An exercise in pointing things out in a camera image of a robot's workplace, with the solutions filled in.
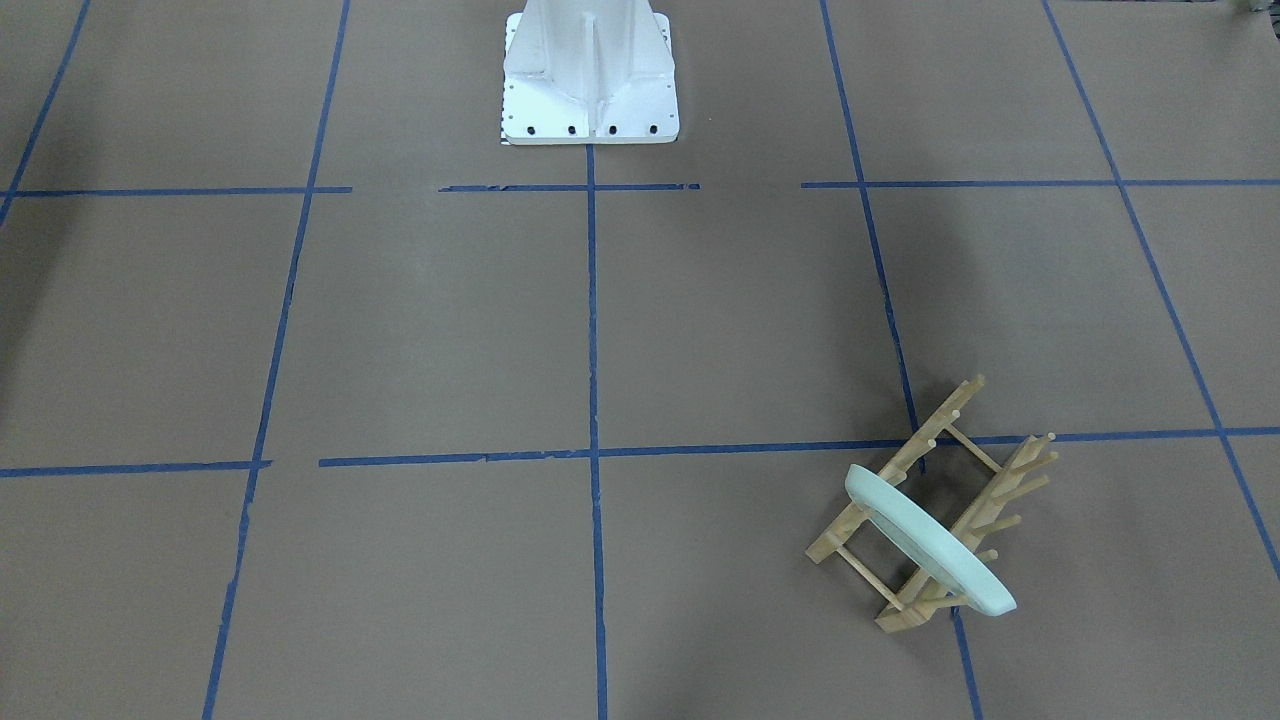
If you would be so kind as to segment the wooden dish rack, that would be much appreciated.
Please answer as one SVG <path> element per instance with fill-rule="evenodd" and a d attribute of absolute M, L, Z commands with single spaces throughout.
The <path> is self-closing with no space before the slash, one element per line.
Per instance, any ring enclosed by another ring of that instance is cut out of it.
<path fill-rule="evenodd" d="M 805 550 L 814 564 L 832 555 L 842 559 L 884 600 L 876 624 L 886 633 L 920 626 L 945 609 L 969 607 L 987 618 L 1018 609 L 1012 592 L 989 568 L 998 551 L 980 546 L 989 536 L 1021 523 L 1021 516 L 1006 511 L 1007 506 L 1050 483 L 1043 470 L 1059 460 L 1059 452 L 1050 447 L 1056 438 L 1052 432 L 1027 436 L 1005 461 L 980 448 L 957 421 L 984 387 L 982 374 L 961 382 L 881 469 L 852 464 L 844 479 L 847 505 Z M 980 492 L 951 524 L 931 515 L 899 488 L 909 471 L 937 448 L 941 436 L 957 441 L 989 471 Z M 890 588 L 849 548 L 864 525 L 874 527 L 914 565 L 900 588 Z"/>

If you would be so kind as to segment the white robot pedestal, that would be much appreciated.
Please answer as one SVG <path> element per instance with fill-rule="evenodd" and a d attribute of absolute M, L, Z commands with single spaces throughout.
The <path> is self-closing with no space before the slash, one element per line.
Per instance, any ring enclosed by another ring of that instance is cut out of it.
<path fill-rule="evenodd" d="M 503 73 L 504 143 L 680 136 L 672 28 L 649 1 L 527 1 L 506 18 Z"/>

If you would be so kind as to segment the light green plate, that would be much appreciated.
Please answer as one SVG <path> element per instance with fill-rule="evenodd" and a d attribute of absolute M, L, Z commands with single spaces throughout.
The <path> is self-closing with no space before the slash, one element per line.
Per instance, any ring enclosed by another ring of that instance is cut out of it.
<path fill-rule="evenodd" d="M 992 618 L 1018 607 L 1012 593 L 973 551 L 887 480 L 854 464 L 844 487 L 876 529 L 938 580 L 947 597 Z"/>

